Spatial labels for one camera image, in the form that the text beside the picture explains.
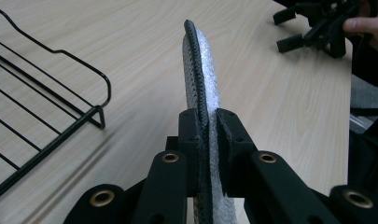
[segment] wooden table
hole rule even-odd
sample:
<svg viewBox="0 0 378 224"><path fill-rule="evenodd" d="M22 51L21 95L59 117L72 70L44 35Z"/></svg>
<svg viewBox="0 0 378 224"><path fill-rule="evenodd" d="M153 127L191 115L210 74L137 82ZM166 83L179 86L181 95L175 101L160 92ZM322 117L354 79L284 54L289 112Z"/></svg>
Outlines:
<svg viewBox="0 0 378 224"><path fill-rule="evenodd" d="M350 53L279 53L277 40L309 27L305 19L273 25L282 9L275 2L0 0L0 8L47 46L104 72L113 88L106 129L86 124L6 192L0 223L62 223L87 189L127 189L147 176L186 109L186 19L208 38L222 107L238 114L257 147L280 154L322 193L346 182ZM240 203L237 211L247 222Z"/></svg>

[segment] black sleeve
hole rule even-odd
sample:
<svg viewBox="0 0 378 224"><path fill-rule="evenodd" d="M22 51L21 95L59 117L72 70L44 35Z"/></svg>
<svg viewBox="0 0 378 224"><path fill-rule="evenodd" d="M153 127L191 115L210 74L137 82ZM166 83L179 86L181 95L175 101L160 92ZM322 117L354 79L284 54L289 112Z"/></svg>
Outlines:
<svg viewBox="0 0 378 224"><path fill-rule="evenodd" d="M360 36L348 39L354 48L352 74L378 87L378 51L368 43L361 43Z"/></svg>

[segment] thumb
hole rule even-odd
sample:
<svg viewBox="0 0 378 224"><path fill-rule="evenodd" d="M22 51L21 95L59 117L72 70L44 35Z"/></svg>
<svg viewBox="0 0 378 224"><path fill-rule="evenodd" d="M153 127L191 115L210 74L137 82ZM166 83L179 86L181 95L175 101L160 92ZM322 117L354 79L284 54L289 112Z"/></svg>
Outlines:
<svg viewBox="0 0 378 224"><path fill-rule="evenodd" d="M343 29L349 33L368 33L378 32L378 18L351 18L343 23Z"/></svg>

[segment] black wire rack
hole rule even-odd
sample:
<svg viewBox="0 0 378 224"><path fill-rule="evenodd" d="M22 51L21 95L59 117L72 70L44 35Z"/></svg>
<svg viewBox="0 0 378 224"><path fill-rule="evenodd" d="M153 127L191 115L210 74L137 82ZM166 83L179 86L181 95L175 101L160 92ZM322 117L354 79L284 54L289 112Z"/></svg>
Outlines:
<svg viewBox="0 0 378 224"><path fill-rule="evenodd" d="M0 196L87 121L103 129L110 98L102 72L48 48L0 9Z"/></svg>

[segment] gray floor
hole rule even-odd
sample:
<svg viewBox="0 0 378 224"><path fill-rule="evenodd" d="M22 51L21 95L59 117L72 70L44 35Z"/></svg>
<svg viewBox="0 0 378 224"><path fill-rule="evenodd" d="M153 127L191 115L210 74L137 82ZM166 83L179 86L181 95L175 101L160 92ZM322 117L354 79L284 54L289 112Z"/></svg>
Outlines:
<svg viewBox="0 0 378 224"><path fill-rule="evenodd" d="M378 108L378 88L352 76L351 107ZM356 133L363 133L375 119L351 115L349 128Z"/></svg>

